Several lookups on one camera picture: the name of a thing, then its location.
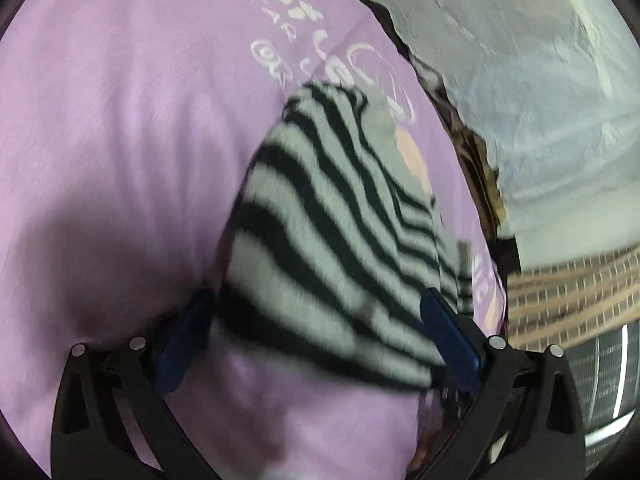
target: striped garment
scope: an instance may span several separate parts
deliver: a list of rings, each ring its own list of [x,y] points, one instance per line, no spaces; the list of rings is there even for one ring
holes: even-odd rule
[[[423,390],[443,361],[419,301],[472,306],[470,246],[444,231],[382,95],[303,86],[255,155],[230,220],[220,318],[332,374]]]

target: purple fabric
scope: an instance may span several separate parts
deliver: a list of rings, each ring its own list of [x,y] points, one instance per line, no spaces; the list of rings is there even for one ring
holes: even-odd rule
[[[445,225],[497,285],[447,134],[356,0],[27,0],[0,43],[0,410],[49,470],[68,350],[114,344],[220,280],[249,160],[310,75],[377,83]],[[494,326],[485,327],[491,332]],[[402,478],[418,399],[263,362],[217,339],[168,399],[245,478]]]

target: silver screw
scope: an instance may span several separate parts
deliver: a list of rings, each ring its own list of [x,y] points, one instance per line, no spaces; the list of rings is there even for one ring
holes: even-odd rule
[[[492,335],[489,338],[489,346],[496,350],[504,350],[505,348],[507,348],[507,342],[499,335]]]
[[[82,343],[77,344],[71,349],[71,355],[73,357],[80,357],[82,354],[84,354],[84,345]]]
[[[129,348],[131,348],[132,350],[142,350],[145,347],[145,345],[146,345],[146,339],[143,338],[141,335],[129,341]]]
[[[562,357],[564,355],[564,350],[560,345],[551,345],[549,351],[554,357]]]

